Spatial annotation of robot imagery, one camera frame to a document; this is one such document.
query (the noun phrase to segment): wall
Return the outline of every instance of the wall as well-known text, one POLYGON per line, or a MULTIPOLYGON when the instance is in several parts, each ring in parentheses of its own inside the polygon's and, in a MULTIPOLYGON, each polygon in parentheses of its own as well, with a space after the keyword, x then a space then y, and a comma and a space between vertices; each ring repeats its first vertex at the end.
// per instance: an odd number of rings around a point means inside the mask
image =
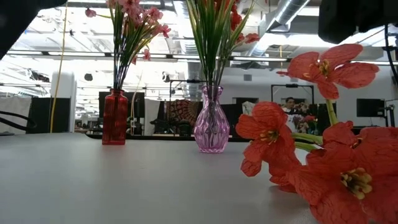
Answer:
MULTIPOLYGON (((378 125, 385 126, 384 118, 359 118, 356 116, 356 99, 357 98, 374 98, 374 99, 385 99, 392 100, 398 98, 397 90, 395 90, 391 79, 391 70, 389 67, 380 67, 381 71, 377 74, 376 79, 367 87, 360 89, 346 89, 339 86, 340 99, 337 100, 337 116, 340 121, 353 121, 355 126, 370 126, 378 125)), ((239 83, 234 84, 229 78, 224 87, 224 92, 220 98, 221 104, 232 103, 234 97, 251 97, 259 98, 260 101, 271 101, 271 84, 282 84, 290 83, 290 79, 287 77, 278 78, 275 72, 267 72, 266 70, 260 71, 249 70, 241 73, 251 73, 253 75, 253 82, 243 82, 239 80, 239 83), (270 77, 264 82, 260 82, 257 77, 270 77)), ((301 85, 312 85, 312 83, 300 82, 301 85)), ((324 103, 324 99, 314 85, 314 97, 315 103, 324 103)), ((311 102, 311 92, 308 88, 305 91, 303 88, 286 88, 274 87, 274 101, 277 103, 281 102, 282 98, 292 96, 294 98, 306 98, 308 102, 311 102)))

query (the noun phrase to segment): vase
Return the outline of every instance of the vase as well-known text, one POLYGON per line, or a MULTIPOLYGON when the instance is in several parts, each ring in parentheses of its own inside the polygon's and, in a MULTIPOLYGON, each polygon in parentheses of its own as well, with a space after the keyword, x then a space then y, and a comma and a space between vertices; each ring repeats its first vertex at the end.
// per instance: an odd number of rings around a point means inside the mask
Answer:
POLYGON ((221 86, 203 86, 203 109, 193 130, 200 152, 221 153, 229 138, 229 123, 219 98, 223 92, 221 86))
POLYGON ((128 100, 123 90, 111 89, 105 97, 103 145, 124 145, 126 143, 126 124, 128 100))

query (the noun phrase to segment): white table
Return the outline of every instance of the white table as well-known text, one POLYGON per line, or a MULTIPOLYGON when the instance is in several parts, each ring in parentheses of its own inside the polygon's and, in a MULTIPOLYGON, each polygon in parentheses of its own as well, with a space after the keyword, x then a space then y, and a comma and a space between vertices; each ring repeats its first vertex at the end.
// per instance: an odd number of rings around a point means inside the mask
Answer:
POLYGON ((239 170, 246 145, 202 154, 193 141, 0 137, 0 223, 316 223, 303 199, 268 181, 266 166, 252 178, 239 170))

